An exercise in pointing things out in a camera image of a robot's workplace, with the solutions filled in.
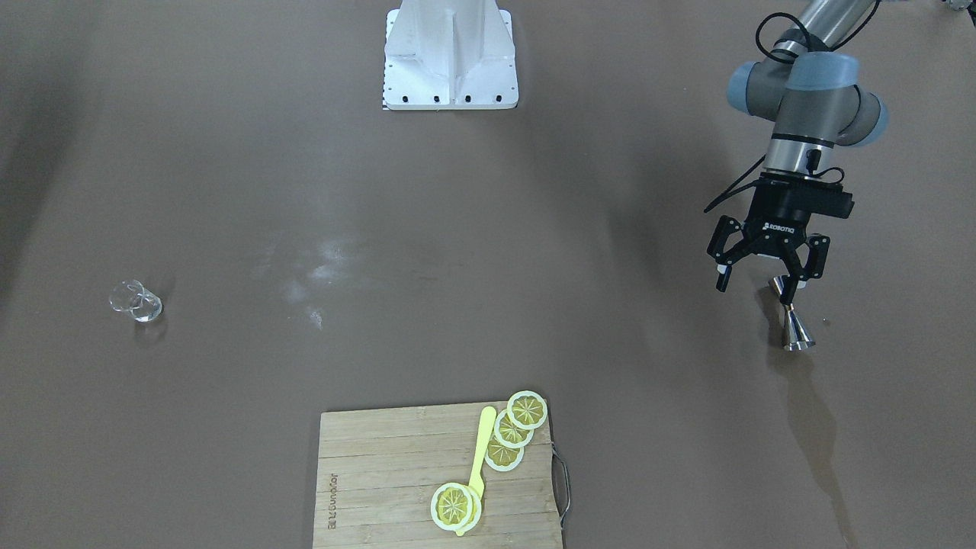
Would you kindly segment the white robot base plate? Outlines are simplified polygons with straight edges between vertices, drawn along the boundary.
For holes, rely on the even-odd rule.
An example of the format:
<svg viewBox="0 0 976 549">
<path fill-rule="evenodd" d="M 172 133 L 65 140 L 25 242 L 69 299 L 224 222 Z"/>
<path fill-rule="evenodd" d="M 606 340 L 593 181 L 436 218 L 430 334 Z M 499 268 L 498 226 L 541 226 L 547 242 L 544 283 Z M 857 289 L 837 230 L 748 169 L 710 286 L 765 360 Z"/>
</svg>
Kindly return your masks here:
<svg viewBox="0 0 976 549">
<path fill-rule="evenodd" d="M 513 109 L 512 14 L 495 1 L 404 1 L 386 16 L 381 105 L 391 111 Z"/>
</svg>

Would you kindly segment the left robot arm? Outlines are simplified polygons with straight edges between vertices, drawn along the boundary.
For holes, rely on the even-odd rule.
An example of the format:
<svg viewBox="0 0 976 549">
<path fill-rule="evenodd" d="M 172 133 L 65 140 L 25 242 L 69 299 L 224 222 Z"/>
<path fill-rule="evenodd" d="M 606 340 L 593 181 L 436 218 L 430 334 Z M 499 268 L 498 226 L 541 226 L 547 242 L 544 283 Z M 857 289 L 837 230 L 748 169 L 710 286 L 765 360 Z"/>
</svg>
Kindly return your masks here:
<svg viewBox="0 0 976 549">
<path fill-rule="evenodd" d="M 711 202 L 753 191 L 745 220 L 722 216 L 708 244 L 718 291 L 749 255 L 783 262 L 779 301 L 787 308 L 796 289 L 822 277 L 830 239 L 808 234 L 807 225 L 814 215 L 846 219 L 854 208 L 843 181 L 827 180 L 833 152 L 868 145 L 888 125 L 885 103 L 858 83 L 858 60 L 841 52 L 878 7 L 878 1 L 812 1 L 800 15 L 785 14 L 790 28 L 771 48 L 757 43 L 763 58 L 730 77 L 728 103 L 774 127 L 766 154 L 753 164 L 759 177 L 737 178 Z"/>
</svg>

